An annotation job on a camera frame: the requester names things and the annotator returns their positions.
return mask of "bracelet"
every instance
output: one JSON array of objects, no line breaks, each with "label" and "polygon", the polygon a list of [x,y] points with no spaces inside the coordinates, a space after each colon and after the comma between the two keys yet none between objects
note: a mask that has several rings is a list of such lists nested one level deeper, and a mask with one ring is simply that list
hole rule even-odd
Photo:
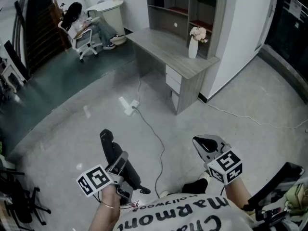
[{"label": "bracelet", "polygon": [[104,206],[107,206],[108,208],[117,209],[117,208],[114,208],[114,207],[112,207],[112,206],[110,206],[110,205],[105,204],[103,201],[101,201],[101,203],[102,203]]}]

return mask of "long black hair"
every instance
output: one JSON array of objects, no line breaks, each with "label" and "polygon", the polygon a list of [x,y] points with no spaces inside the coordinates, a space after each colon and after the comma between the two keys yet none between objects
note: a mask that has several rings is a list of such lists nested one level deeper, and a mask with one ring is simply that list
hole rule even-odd
[{"label": "long black hair", "polygon": [[69,6],[63,18],[61,27],[63,27],[66,31],[68,31],[71,28],[72,23],[78,20],[78,18],[80,17],[81,9],[82,9],[81,3],[73,2],[71,6]]}]

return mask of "woman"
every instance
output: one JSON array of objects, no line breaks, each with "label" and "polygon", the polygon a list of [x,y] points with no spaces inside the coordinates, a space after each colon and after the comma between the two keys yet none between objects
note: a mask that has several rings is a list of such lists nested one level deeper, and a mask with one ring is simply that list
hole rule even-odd
[{"label": "woman", "polygon": [[77,47],[78,41],[90,37],[90,33],[82,35],[86,29],[91,29],[92,35],[99,33],[104,50],[114,49],[116,45],[113,42],[121,40],[125,37],[124,35],[119,35],[105,21],[100,20],[99,17],[94,18],[91,21],[84,21],[80,23],[78,18],[80,17],[81,10],[82,5],[79,2],[72,3],[71,6],[69,6],[61,24],[61,27],[64,28],[71,37],[72,35],[75,35],[73,36],[73,39],[76,39]]}]

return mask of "white table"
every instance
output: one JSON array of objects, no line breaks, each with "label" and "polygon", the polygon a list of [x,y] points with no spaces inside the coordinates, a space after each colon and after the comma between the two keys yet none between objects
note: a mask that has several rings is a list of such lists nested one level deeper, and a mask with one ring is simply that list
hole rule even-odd
[{"label": "white table", "polygon": [[123,1],[106,1],[93,5],[86,9],[87,12],[94,12],[94,17],[103,18],[110,26],[112,26],[119,34],[125,34],[120,6]]}]

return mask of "staircase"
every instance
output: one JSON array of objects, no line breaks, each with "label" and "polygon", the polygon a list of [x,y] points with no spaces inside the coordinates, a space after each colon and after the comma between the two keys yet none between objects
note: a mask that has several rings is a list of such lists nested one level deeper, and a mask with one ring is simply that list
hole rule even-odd
[{"label": "staircase", "polygon": [[64,51],[58,28],[52,21],[52,0],[29,0],[26,13],[26,54],[30,72]]}]

